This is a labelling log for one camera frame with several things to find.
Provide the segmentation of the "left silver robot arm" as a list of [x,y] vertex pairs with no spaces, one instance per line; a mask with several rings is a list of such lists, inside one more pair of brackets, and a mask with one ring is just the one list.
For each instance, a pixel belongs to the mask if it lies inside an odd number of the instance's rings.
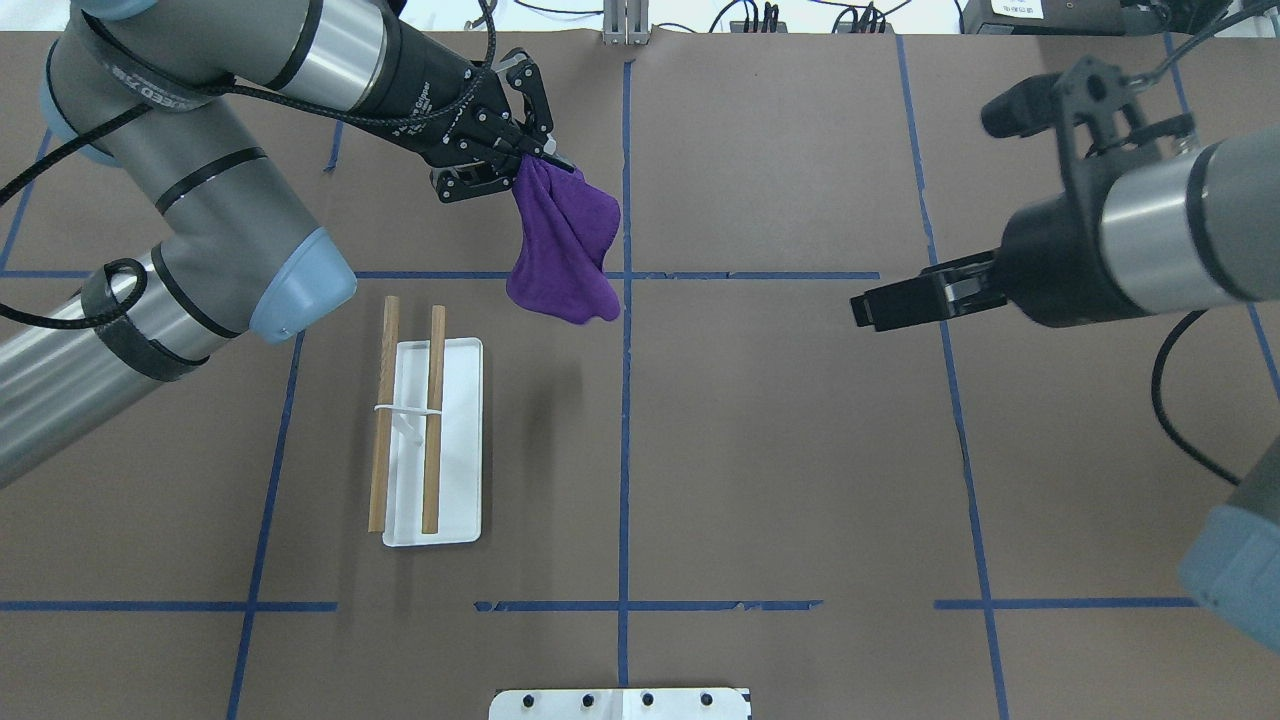
[[73,1],[44,63],[54,149],[3,191],[86,151],[123,168],[172,229],[96,265],[49,314],[4,307],[9,486],[244,332],[293,338],[356,291],[330,234],[227,97],[326,117],[408,149],[443,202],[509,190],[534,158],[562,170],[540,72],[480,60],[389,1]]

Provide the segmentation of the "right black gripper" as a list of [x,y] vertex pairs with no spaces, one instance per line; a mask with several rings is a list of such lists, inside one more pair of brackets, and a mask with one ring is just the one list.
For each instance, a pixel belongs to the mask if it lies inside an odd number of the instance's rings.
[[936,265],[850,299],[859,327],[877,332],[948,322],[1007,304],[1048,328],[1147,316],[1111,277],[1096,237],[1064,197],[1015,211],[998,247]]

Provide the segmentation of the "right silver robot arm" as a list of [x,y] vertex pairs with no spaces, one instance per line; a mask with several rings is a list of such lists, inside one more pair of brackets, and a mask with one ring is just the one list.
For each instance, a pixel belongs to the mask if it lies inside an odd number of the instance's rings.
[[996,249],[922,269],[850,300],[878,332],[1012,305],[1048,328],[1178,315],[1155,359],[1149,396],[1164,432],[1233,486],[1212,509],[1178,577],[1192,600],[1277,650],[1277,446],[1245,475],[1210,461],[1164,406],[1164,369],[1207,311],[1277,300],[1277,127],[1188,154],[1142,160],[1084,193],[1015,211]]

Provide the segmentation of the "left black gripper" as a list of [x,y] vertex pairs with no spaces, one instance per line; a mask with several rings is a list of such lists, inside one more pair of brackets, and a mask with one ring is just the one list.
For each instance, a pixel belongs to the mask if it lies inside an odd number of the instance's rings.
[[[465,94],[479,78],[465,109],[431,120],[385,126],[380,138],[417,154],[430,167],[431,186],[444,202],[462,202],[509,192],[522,156],[502,129],[500,114],[509,108],[490,70],[429,38],[403,20],[384,20],[385,51],[380,65],[380,118],[421,117],[440,110]],[[515,122],[522,140],[517,146],[567,173],[577,167],[561,155],[540,67],[529,53],[508,53],[498,76],[524,100],[524,119]]]

